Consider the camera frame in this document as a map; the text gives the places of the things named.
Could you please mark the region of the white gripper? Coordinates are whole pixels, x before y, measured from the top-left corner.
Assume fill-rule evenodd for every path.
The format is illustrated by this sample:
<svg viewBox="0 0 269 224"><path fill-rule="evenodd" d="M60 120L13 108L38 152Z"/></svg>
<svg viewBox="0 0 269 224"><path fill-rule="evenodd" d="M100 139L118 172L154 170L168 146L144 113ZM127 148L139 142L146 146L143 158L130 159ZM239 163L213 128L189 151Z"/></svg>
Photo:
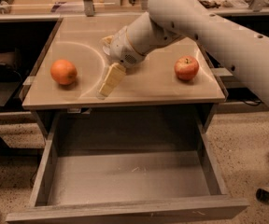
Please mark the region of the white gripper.
<svg viewBox="0 0 269 224"><path fill-rule="evenodd" d="M105 46L106 56L113 62L106 70L103 82L97 90L97 97L106 99L126 76L126 68L142 63L145 56L139 54L131 45L126 26L114 35L103 37L101 42Z"/></svg>

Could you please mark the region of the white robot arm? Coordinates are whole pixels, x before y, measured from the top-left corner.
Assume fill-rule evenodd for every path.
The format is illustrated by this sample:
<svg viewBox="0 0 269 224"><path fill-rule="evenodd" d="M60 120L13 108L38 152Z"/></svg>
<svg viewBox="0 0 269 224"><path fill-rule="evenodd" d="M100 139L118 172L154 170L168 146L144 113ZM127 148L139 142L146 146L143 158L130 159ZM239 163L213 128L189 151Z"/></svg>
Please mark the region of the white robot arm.
<svg viewBox="0 0 269 224"><path fill-rule="evenodd" d="M269 37L209 12L198 0L148 0L148 10L104 42L109 60L126 68L155 49L188 37L269 107Z"/></svg>

